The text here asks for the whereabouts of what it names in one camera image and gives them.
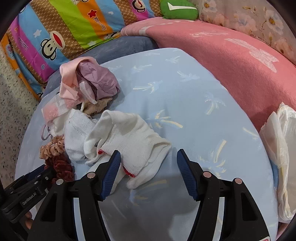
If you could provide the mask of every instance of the floral fabric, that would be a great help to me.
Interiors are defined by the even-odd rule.
[[[296,38],[266,0],[191,0],[202,21],[235,29],[268,44],[296,65]]]

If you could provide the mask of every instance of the white sock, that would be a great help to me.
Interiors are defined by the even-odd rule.
[[[131,176],[128,188],[136,188],[157,173],[171,143],[161,138],[136,114],[106,110],[85,138],[87,163],[96,162],[102,151],[121,154],[121,163]]]
[[[53,124],[49,127],[50,128],[50,134],[55,136],[62,136],[65,132],[64,127],[66,124],[67,119],[69,118],[71,111],[68,111],[57,118],[55,118],[52,122]]]
[[[85,158],[83,143],[95,123],[79,110],[72,109],[65,124],[65,149],[73,161]]]

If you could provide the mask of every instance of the pink blanket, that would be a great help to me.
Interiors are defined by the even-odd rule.
[[[224,85],[257,130],[281,102],[296,109],[296,67],[246,34],[202,21],[150,18],[121,30],[184,50]]]

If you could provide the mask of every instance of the red star print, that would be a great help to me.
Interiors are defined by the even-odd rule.
[[[96,16],[96,12],[93,9],[87,14],[90,18],[95,17]]]

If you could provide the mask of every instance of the speckled floor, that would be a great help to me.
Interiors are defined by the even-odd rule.
[[[14,180],[20,145],[37,105],[0,46],[0,177],[4,187]]]

